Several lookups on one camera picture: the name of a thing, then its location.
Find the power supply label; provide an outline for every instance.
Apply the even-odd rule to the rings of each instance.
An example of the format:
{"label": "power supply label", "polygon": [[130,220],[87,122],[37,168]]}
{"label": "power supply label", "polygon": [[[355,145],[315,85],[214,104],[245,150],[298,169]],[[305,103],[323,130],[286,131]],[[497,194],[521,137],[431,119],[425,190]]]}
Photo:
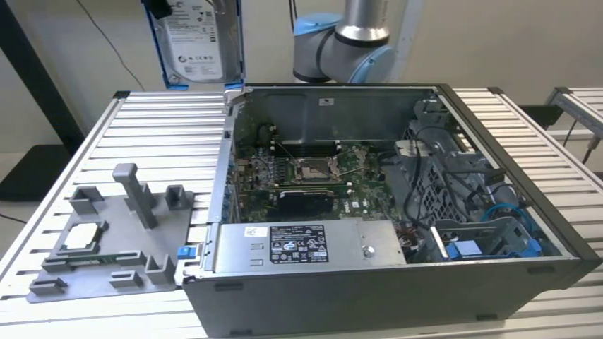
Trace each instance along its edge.
{"label": "power supply label", "polygon": [[273,226],[273,263],[329,263],[325,225]]}

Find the aluminum workbench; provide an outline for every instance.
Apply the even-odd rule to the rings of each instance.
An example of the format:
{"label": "aluminum workbench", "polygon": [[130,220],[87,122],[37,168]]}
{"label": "aluminum workbench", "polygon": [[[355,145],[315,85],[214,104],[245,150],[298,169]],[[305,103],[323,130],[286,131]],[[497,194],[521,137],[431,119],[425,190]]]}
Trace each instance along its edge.
{"label": "aluminum workbench", "polygon": [[[603,182],[500,91],[457,89],[580,234],[603,256]],[[182,290],[29,304],[29,286],[66,226],[78,185],[125,194],[111,170],[135,162],[154,192],[183,184],[197,193],[189,241],[205,238],[223,93],[131,93],[114,98],[62,177],[0,262],[0,338],[129,335],[202,338]],[[540,295],[508,321],[333,334],[314,338],[603,338],[603,267],[573,288]]]}
{"label": "aluminum workbench", "polygon": [[576,119],[570,134],[577,123],[594,134],[582,160],[586,164],[603,138],[603,88],[558,87],[549,97],[548,105],[557,105]]}

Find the motherboard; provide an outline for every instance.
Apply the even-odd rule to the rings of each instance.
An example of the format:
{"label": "motherboard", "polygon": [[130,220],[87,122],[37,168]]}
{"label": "motherboard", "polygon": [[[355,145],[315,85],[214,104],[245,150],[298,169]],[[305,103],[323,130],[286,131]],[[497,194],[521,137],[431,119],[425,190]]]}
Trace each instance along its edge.
{"label": "motherboard", "polygon": [[237,189],[243,222],[401,220],[369,143],[289,145],[241,150]]}

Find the open computer chassis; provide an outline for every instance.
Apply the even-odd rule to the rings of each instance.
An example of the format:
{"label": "open computer chassis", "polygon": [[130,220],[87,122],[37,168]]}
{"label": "open computer chassis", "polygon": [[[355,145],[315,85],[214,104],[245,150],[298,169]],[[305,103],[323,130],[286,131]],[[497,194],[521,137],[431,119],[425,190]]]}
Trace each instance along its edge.
{"label": "open computer chassis", "polygon": [[600,258],[447,85],[247,85],[183,287],[215,337],[506,319]]}

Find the black cable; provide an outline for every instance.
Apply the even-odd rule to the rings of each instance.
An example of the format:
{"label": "black cable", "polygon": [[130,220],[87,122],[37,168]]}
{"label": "black cable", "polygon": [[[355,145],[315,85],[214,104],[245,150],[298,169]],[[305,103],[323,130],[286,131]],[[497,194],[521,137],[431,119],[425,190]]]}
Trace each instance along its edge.
{"label": "black cable", "polygon": [[22,219],[18,219],[18,218],[14,218],[14,217],[10,217],[9,215],[5,215],[2,213],[0,213],[0,218],[10,219],[13,221],[21,222],[22,224],[27,224],[27,221],[25,221]]}
{"label": "black cable", "polygon": [[433,216],[435,216],[435,212],[431,212],[431,213],[423,215],[418,220],[425,220],[425,219],[427,219],[427,218],[430,218]]}
{"label": "black cable", "polygon": [[146,90],[146,89],[145,89],[145,86],[143,86],[143,83],[141,82],[139,78],[134,75],[133,71],[130,70],[129,66],[126,65],[126,61],[125,61],[125,59],[122,58],[122,54],[121,54],[121,52],[118,51],[118,48],[115,48],[115,45],[114,45],[114,43],[113,43],[111,40],[110,40],[110,37],[107,36],[107,34],[105,34],[103,29],[99,27],[99,25],[98,25],[95,19],[93,18],[91,13],[89,12],[89,9],[85,7],[85,4],[81,2],[81,0],[75,0],[75,2],[78,2],[79,6],[82,7],[82,9],[83,9],[83,11],[85,11],[85,13],[86,13],[86,15],[87,15],[89,18],[91,19],[93,25],[95,25],[98,31],[102,33],[102,35],[103,35],[105,39],[107,40],[107,42],[109,42],[111,48],[114,49],[114,52],[115,52],[115,54],[118,55],[118,58],[119,58],[119,60],[121,60],[122,66],[126,68],[127,72],[131,74],[134,80],[137,80],[137,82],[139,83],[141,88],[142,88],[143,90]]}
{"label": "black cable", "polygon": [[413,193],[417,190],[417,186],[419,183],[419,175],[422,174],[422,151],[419,150],[419,142],[415,140],[415,149],[417,149],[417,165],[415,165],[415,176],[413,178],[413,183],[411,183],[411,187],[410,187],[410,192],[406,195],[405,198],[405,214],[406,214],[406,218],[409,220],[411,220],[413,224],[421,228],[423,228],[425,230],[429,230],[429,226],[421,221],[418,220],[415,217],[411,216],[411,213],[409,212],[409,203],[411,201],[411,197],[413,197]]}
{"label": "black cable", "polygon": [[577,127],[577,124],[578,124],[578,119],[574,120],[574,124],[570,127],[570,130],[568,131],[566,140],[564,141],[564,147],[566,147],[566,145],[568,145],[568,141],[570,140],[570,136],[573,135],[574,127]]}
{"label": "black cable", "polygon": [[291,2],[294,2],[294,15],[295,15],[295,20],[298,20],[298,1],[291,0]]}
{"label": "black cable", "polygon": [[582,163],[586,165],[589,158],[592,157],[593,149],[589,149],[585,154],[585,159],[582,159]]}
{"label": "black cable", "polygon": [[294,0],[290,0],[290,20],[291,20],[291,30],[295,30],[295,21],[298,20],[298,5]]}
{"label": "black cable", "polygon": [[427,190],[435,185],[437,185],[437,183],[434,182],[430,185],[427,185],[427,187],[423,188],[423,193],[422,193],[422,195],[419,197],[419,210],[417,211],[417,220],[423,220],[425,219],[425,218],[422,218],[423,198],[426,197]]}
{"label": "black cable", "polygon": [[514,184],[501,184],[501,185],[498,185],[498,187],[488,195],[489,196],[494,196],[497,194],[497,192],[500,191],[500,189],[502,189],[504,187],[512,187],[516,191],[518,191],[516,189],[516,185]]}

